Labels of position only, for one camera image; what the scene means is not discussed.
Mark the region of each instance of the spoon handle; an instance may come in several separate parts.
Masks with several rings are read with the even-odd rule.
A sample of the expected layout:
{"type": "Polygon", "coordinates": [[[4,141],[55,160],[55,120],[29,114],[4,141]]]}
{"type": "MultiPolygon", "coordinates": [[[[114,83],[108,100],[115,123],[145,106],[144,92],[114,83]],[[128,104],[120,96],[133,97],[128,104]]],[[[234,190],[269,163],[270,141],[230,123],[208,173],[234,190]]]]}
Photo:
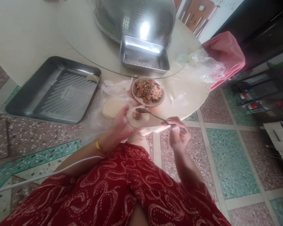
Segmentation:
{"type": "MultiPolygon", "coordinates": [[[[166,120],[164,120],[164,119],[162,119],[162,118],[160,118],[160,117],[158,117],[158,116],[156,116],[156,115],[153,115],[154,117],[156,117],[156,118],[158,118],[158,119],[160,119],[160,120],[162,120],[162,121],[164,121],[164,122],[166,122],[168,125],[172,125],[172,124],[169,124],[166,120]]],[[[187,133],[187,131],[186,131],[186,129],[185,128],[183,128],[183,127],[180,127],[179,126],[179,129],[181,130],[181,131],[183,131],[184,133],[187,133]]]]}

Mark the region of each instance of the wooden chair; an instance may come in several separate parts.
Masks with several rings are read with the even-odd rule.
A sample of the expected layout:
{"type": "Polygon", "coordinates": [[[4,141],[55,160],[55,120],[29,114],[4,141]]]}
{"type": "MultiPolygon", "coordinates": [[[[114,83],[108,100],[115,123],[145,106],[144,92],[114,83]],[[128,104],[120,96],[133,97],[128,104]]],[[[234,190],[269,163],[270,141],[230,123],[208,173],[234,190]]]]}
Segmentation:
{"type": "Polygon", "coordinates": [[[219,8],[210,0],[192,0],[182,22],[199,38],[219,8]]]}

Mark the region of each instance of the plastic bottle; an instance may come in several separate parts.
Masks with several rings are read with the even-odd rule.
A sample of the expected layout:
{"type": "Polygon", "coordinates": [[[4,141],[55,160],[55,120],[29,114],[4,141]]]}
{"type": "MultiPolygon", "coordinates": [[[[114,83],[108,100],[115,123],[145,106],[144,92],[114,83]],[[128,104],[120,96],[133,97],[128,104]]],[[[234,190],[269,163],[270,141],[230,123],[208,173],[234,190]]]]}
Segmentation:
{"type": "Polygon", "coordinates": [[[242,99],[243,101],[247,101],[247,100],[253,100],[257,98],[257,95],[255,93],[255,91],[253,89],[251,89],[248,92],[243,92],[239,94],[240,99],[242,99]]]}
{"type": "Polygon", "coordinates": [[[247,114],[270,111],[275,106],[274,103],[266,100],[258,100],[250,104],[243,105],[242,108],[247,114]]]}

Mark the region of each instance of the gold bracelet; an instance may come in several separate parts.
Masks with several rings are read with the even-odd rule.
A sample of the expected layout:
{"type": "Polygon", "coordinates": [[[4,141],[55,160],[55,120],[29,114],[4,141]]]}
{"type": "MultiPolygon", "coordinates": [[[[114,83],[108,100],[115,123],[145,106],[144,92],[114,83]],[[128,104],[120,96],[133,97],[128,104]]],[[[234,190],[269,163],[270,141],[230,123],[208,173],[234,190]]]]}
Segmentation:
{"type": "Polygon", "coordinates": [[[105,152],[101,149],[100,145],[98,144],[98,139],[97,139],[97,141],[95,142],[95,146],[96,146],[97,150],[98,150],[100,153],[102,153],[103,155],[107,155],[107,153],[105,153],[105,152]]]}

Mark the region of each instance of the forearm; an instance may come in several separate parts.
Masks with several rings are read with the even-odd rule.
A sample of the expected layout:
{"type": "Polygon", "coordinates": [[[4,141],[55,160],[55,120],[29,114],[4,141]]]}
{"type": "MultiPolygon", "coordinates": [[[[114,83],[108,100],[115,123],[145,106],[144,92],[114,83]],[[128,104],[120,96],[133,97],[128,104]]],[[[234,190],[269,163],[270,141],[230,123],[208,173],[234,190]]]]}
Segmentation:
{"type": "MultiPolygon", "coordinates": [[[[82,159],[93,157],[93,156],[101,156],[104,157],[105,155],[101,153],[97,148],[96,148],[96,140],[91,142],[90,144],[82,147],[78,151],[74,152],[71,156],[69,156],[65,161],[61,163],[60,166],[55,171],[62,170],[66,168],[67,166],[70,166],[71,164],[78,162],[82,159]]],[[[114,134],[111,131],[108,131],[104,134],[102,134],[98,138],[98,143],[101,147],[101,149],[105,153],[109,153],[112,151],[119,143],[114,134]]],[[[64,174],[73,176],[73,177],[79,177],[81,175],[84,175],[88,173],[99,161],[101,161],[101,158],[94,158],[94,159],[89,159],[86,161],[82,161],[69,169],[63,171],[64,174]]]]}
{"type": "Polygon", "coordinates": [[[174,157],[177,173],[182,182],[195,181],[204,183],[201,172],[185,149],[174,150],[174,157]]]}

